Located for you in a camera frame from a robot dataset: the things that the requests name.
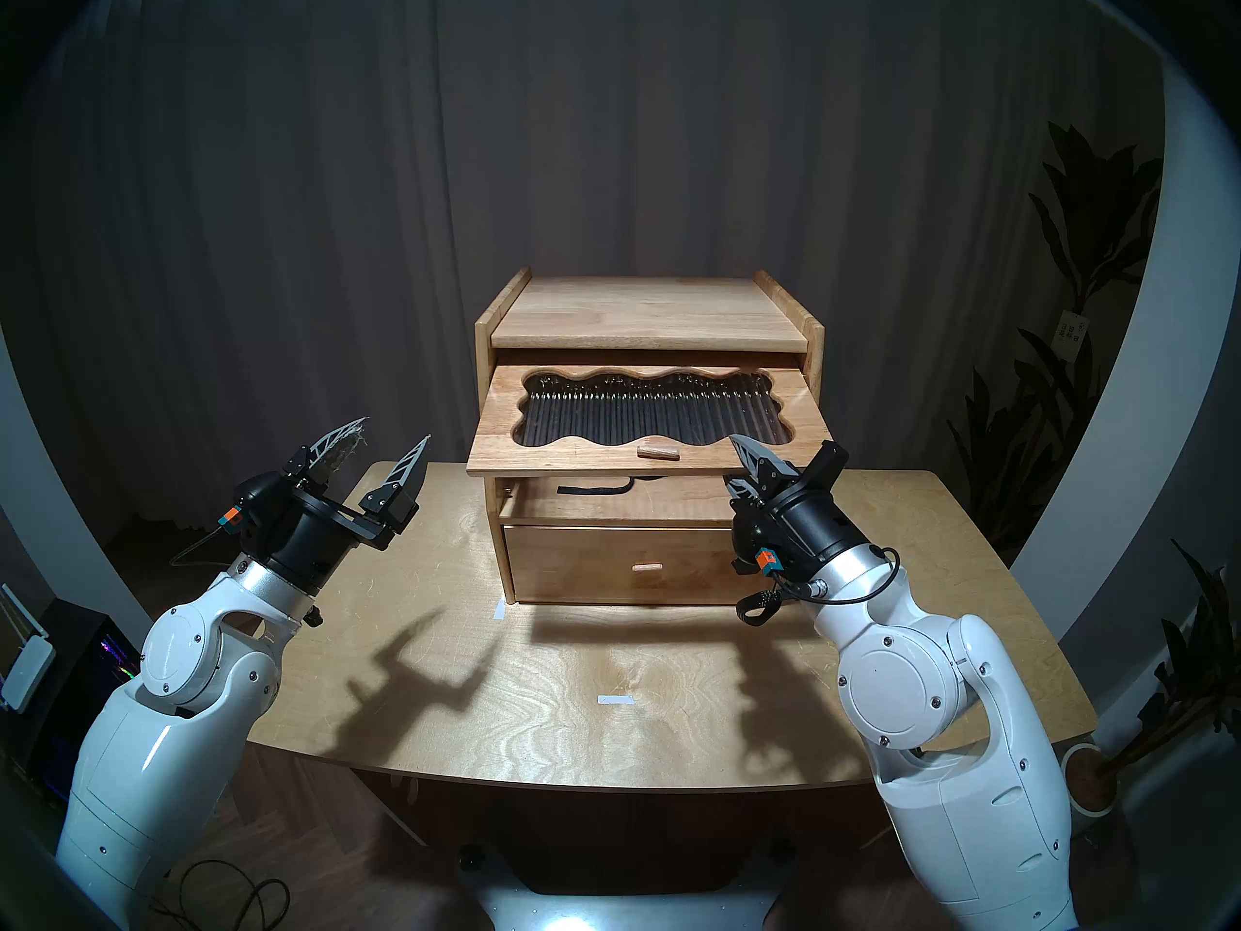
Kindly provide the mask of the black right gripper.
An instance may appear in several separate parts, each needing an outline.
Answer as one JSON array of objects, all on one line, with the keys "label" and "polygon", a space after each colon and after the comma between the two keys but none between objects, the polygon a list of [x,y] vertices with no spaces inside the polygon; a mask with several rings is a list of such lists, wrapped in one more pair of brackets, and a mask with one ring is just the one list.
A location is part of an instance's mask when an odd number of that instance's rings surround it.
[{"label": "black right gripper", "polygon": [[839,443],[822,441],[813,457],[813,480],[807,482],[766,444],[743,434],[728,439],[745,469],[745,475],[727,478],[736,573],[779,572],[791,582],[807,583],[841,554],[871,546],[829,489],[849,461]]}]

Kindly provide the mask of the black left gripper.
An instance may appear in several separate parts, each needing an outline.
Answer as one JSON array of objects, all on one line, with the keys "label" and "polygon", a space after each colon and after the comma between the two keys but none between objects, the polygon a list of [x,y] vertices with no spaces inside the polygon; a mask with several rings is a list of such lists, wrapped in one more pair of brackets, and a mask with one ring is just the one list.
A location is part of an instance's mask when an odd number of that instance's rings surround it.
[{"label": "black left gripper", "polygon": [[282,472],[266,472],[233,492],[240,516],[226,520],[240,535],[240,554],[276,573],[303,595],[319,595],[354,547],[386,550],[418,510],[426,480],[429,434],[405,454],[383,483],[360,500],[362,513],[299,489],[329,485],[335,472],[364,443],[369,417],[354,420],[299,447]]}]

